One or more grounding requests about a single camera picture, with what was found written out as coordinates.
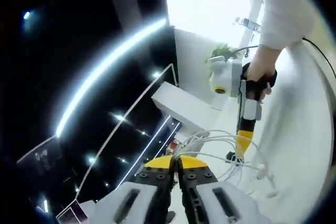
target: black cable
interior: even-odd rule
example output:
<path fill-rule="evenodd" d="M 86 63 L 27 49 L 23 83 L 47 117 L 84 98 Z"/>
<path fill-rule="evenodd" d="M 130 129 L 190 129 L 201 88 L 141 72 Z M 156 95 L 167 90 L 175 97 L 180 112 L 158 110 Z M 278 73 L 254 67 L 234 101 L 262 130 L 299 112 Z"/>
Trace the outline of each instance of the black cable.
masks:
<path fill-rule="evenodd" d="M 249 55 L 250 55 L 250 49 L 246 49 L 246 52 L 245 52 L 245 54 L 244 54 L 244 58 L 248 58 L 249 57 Z"/>
<path fill-rule="evenodd" d="M 259 45 L 256 45 L 256 46 L 249 46 L 249 47 L 242 47 L 242 48 L 237 49 L 236 51 L 233 51 L 232 55 L 234 55 L 235 53 L 237 53 L 237 52 L 239 52 L 239 51 L 245 50 L 245 49 L 257 48 L 257 47 L 259 47 Z"/>
<path fill-rule="evenodd" d="M 241 111 L 242 101 L 243 101 L 242 93 L 240 91 L 240 86 L 241 86 L 241 82 L 240 82 L 240 85 L 239 85 L 239 92 L 238 92 L 238 95 L 240 97 L 240 101 L 239 101 L 239 111 L 238 111 L 238 122 L 237 122 L 236 134 L 238 134 L 238 130 L 239 130 L 240 116 L 241 116 L 240 111 Z"/>
<path fill-rule="evenodd" d="M 316 49 L 318 52 L 320 52 L 320 54 L 323 55 L 323 57 L 325 58 L 325 60 L 326 60 L 327 63 L 329 64 L 329 67 L 331 68 L 331 71 L 333 72 L 334 77 L 335 77 L 335 79 L 336 79 L 336 73 L 335 73 L 335 71 L 334 71 L 334 68 L 332 67 L 330 61 L 329 61 L 329 60 L 327 59 L 327 57 L 324 55 L 324 53 L 322 52 L 322 50 L 321 50 L 321 49 L 320 49 L 314 42 L 312 42 L 311 40 L 306 39 L 306 38 L 302 38 L 302 40 L 309 42 L 313 47 L 315 47 L 315 49 Z"/>

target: screw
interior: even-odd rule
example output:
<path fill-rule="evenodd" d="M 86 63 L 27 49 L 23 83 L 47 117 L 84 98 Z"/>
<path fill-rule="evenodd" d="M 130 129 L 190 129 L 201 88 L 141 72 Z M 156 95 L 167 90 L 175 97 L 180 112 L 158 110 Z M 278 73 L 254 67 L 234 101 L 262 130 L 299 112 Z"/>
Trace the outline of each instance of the screw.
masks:
<path fill-rule="evenodd" d="M 165 177 L 164 175 L 157 175 L 156 176 L 157 179 L 164 179 L 164 177 Z"/>
<path fill-rule="evenodd" d="M 195 174 L 189 174 L 188 175 L 188 179 L 195 179 L 196 178 L 196 175 Z"/>
<path fill-rule="evenodd" d="M 141 178 L 147 178 L 148 177 L 148 173 L 140 173 L 139 175 Z"/>

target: person's arm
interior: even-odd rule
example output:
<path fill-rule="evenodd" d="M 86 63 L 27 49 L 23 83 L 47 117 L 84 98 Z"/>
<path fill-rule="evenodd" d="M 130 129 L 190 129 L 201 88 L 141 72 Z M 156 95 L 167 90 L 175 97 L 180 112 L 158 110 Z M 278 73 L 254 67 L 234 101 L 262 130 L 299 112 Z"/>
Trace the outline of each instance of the person's arm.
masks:
<path fill-rule="evenodd" d="M 263 75 L 272 76 L 281 51 L 300 41 L 313 26 L 314 18 L 307 0 L 264 0 L 264 5 L 259 47 L 248 69 L 247 80 L 258 81 Z"/>

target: hand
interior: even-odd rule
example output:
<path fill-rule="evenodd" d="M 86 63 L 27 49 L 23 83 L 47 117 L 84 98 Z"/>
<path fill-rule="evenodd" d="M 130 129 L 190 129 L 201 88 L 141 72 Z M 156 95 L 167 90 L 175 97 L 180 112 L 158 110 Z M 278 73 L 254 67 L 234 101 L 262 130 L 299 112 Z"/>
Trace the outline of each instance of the hand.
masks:
<path fill-rule="evenodd" d="M 250 63 L 246 72 L 246 79 L 258 81 L 262 76 L 273 76 L 275 73 L 275 63 L 281 53 L 281 50 L 271 49 L 269 47 L 259 45 L 256 55 Z M 271 94 L 272 89 L 266 88 L 261 92 L 259 102 L 261 102 L 267 94 Z M 247 98 L 254 99 L 254 92 L 249 92 Z"/>

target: led light strip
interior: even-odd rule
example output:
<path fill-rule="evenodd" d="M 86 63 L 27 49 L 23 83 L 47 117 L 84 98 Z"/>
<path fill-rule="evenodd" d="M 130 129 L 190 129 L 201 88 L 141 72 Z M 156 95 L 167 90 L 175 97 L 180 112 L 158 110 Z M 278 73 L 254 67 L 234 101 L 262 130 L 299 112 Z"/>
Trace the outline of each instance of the led light strip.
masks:
<path fill-rule="evenodd" d="M 43 201 L 43 205 L 44 205 L 44 212 L 49 212 L 48 201 L 46 199 Z"/>
<path fill-rule="evenodd" d="M 177 86 L 177 80 L 176 80 L 176 75 L 175 75 L 175 70 L 174 70 L 174 66 L 172 63 L 170 63 L 160 74 L 160 76 L 158 76 L 155 80 L 152 81 L 151 84 L 148 85 L 148 87 L 142 92 L 142 94 L 136 99 L 136 101 L 132 104 L 132 106 L 130 106 L 130 108 L 126 111 L 126 113 L 123 115 L 123 118 L 127 118 L 127 116 L 131 113 L 131 111 L 135 108 L 135 106 L 141 101 L 141 99 L 145 96 L 145 94 L 147 94 L 147 92 L 154 86 L 154 84 L 162 77 L 162 75 L 164 73 L 166 73 L 168 71 L 168 69 L 172 69 L 173 72 L 173 77 L 174 77 L 174 83 L 175 86 Z M 111 138 L 113 137 L 113 135 L 115 134 L 115 132 L 118 130 L 118 128 L 120 127 L 121 123 L 123 121 L 119 121 L 117 123 L 117 125 L 114 127 L 114 129 L 111 131 L 110 135 L 108 136 L 108 138 L 105 140 L 105 142 L 102 144 L 102 146 L 100 147 L 100 149 L 98 150 L 97 154 L 96 154 L 96 159 L 100 156 L 100 154 L 102 153 L 102 151 L 105 149 L 105 147 L 107 146 L 107 144 L 110 142 Z M 78 198 L 78 195 L 82 189 L 82 186 L 86 180 L 86 178 L 88 177 L 91 169 L 93 168 L 93 164 L 91 164 L 88 168 L 88 170 L 86 171 L 82 182 L 80 183 L 79 187 L 78 187 L 78 192 L 76 193 L 75 199 Z"/>
<path fill-rule="evenodd" d="M 146 27 L 145 29 L 141 30 L 140 32 L 133 35 L 131 38 L 126 40 L 123 44 L 117 47 L 114 52 L 107 56 L 105 60 L 98 65 L 94 71 L 90 74 L 90 76 L 85 80 L 82 84 L 80 89 L 77 91 L 76 95 L 74 96 L 73 100 L 68 105 L 67 109 L 65 110 L 61 121 L 59 122 L 56 135 L 60 137 L 65 124 L 69 120 L 71 114 L 77 107 L 80 100 L 83 98 L 84 94 L 89 90 L 89 88 L 98 80 L 98 78 L 117 60 L 119 57 L 123 56 L 127 51 L 129 51 L 132 47 L 134 47 L 137 43 L 142 41 L 144 38 L 152 34 L 153 32 L 159 30 L 166 24 L 166 19 L 160 19 L 157 22 L 154 22 L 152 25 Z"/>
<path fill-rule="evenodd" d="M 140 154 L 140 156 L 136 159 L 136 161 L 134 162 L 134 164 L 132 165 L 132 167 L 128 170 L 128 172 L 126 173 L 126 175 L 122 178 L 122 180 L 119 182 L 118 186 L 116 187 L 116 189 L 124 182 L 124 180 L 126 179 L 126 177 L 129 175 L 129 173 L 132 171 L 132 169 L 135 167 L 135 165 L 138 163 L 139 159 L 141 159 L 142 155 L 145 153 L 145 151 L 148 149 L 148 147 L 150 146 L 150 144 L 154 141 L 154 139 L 156 138 L 156 136 L 159 134 L 159 132 L 161 131 L 161 129 L 163 128 L 163 126 L 167 123 L 167 121 L 169 120 L 171 116 L 168 116 L 166 120 L 164 120 L 163 124 L 160 126 L 160 128 L 158 129 L 158 131 L 156 132 L 156 134 L 152 137 L 152 139 L 150 140 L 150 142 L 148 143 L 148 145 L 146 146 L 146 148 L 142 151 L 142 153 Z"/>

